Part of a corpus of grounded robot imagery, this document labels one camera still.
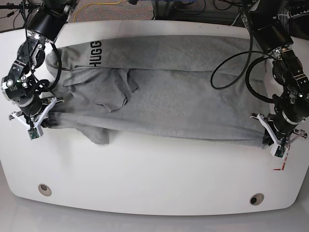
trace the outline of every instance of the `white table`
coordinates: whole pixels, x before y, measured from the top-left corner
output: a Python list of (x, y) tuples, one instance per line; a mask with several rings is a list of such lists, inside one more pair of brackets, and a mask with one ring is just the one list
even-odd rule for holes
[[(103, 21), (69, 24), (57, 46), (138, 35), (195, 34), (247, 38), (245, 29), (169, 21)], [(5, 76), (25, 40), (24, 31), (0, 34), (0, 76)], [(309, 73), (309, 43), (294, 39)], [(46, 67), (36, 75), (51, 77)], [(268, 93), (279, 91), (266, 75)], [(18, 108), (0, 97), (0, 160), (11, 191), (19, 197), (99, 211), (150, 215), (214, 215), (286, 208), (295, 201), (309, 165), (308, 142), (296, 141), (283, 171), (269, 149), (198, 140), (110, 133), (96, 145), (75, 130), (49, 130), (29, 141), (8, 115)], [(309, 131), (308, 123), (302, 129)], [(52, 190), (41, 195), (39, 184)], [(249, 199), (263, 193), (262, 204)]]

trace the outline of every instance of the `screw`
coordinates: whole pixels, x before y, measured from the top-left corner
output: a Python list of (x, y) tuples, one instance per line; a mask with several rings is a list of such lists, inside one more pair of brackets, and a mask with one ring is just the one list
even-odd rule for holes
[(22, 77), (20, 78), (20, 80), (21, 80), (22, 82), (25, 82), (25, 81), (27, 80), (27, 78), (26, 78), (26, 76), (22, 76)]
[(13, 82), (11, 79), (7, 80), (7, 82), (6, 82), (6, 86), (7, 86), (8, 88), (12, 87), (13, 84), (14, 84), (14, 82)]

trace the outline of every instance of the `floor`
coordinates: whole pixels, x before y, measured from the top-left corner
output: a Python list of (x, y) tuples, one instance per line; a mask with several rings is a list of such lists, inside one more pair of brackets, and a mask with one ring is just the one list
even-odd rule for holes
[[(77, 9), (75, 10), (73, 17), (70, 18), (69, 22), (73, 22), (75, 13), (89, 3), (99, 2), (117, 2), (118, 0), (80, 0)], [(9, 3), (15, 5), (20, 4), (21, 0), (8, 0)], [(31, 0), (32, 3), (40, 3), (40, 0)], [(206, 10), (216, 10), (213, 6), (212, 0), (206, 0)], [(204, 8), (204, 0), (196, 0), (191, 5), (184, 6), (178, 4), (182, 8), (201, 11)], [(216, 6), (218, 8), (226, 8), (227, 3), (216, 0)], [(228, 11), (237, 11), (238, 8), (233, 6)], [(12, 10), (0, 9), (0, 18), (6, 16)], [(21, 14), (17, 15), (18, 11), (9, 18), (0, 19), (0, 31), (13, 29), (13, 22), (15, 28), (21, 27), (24, 23)], [(76, 22), (84, 21), (100, 21), (100, 20), (151, 20), (153, 17), (153, 7), (151, 1), (140, 0), (137, 5), (131, 5), (127, 0), (122, 0), (121, 3), (116, 5), (92, 5), (84, 8), (76, 17)]]

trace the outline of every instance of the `metal grommet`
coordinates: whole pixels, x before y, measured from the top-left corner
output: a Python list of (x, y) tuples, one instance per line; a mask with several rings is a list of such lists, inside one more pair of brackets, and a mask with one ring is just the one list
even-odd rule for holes
[(51, 189), (45, 184), (39, 185), (39, 192), (46, 197), (49, 197), (50, 195), (52, 195)]
[(250, 198), (251, 205), (259, 205), (264, 200), (264, 194), (257, 193)]

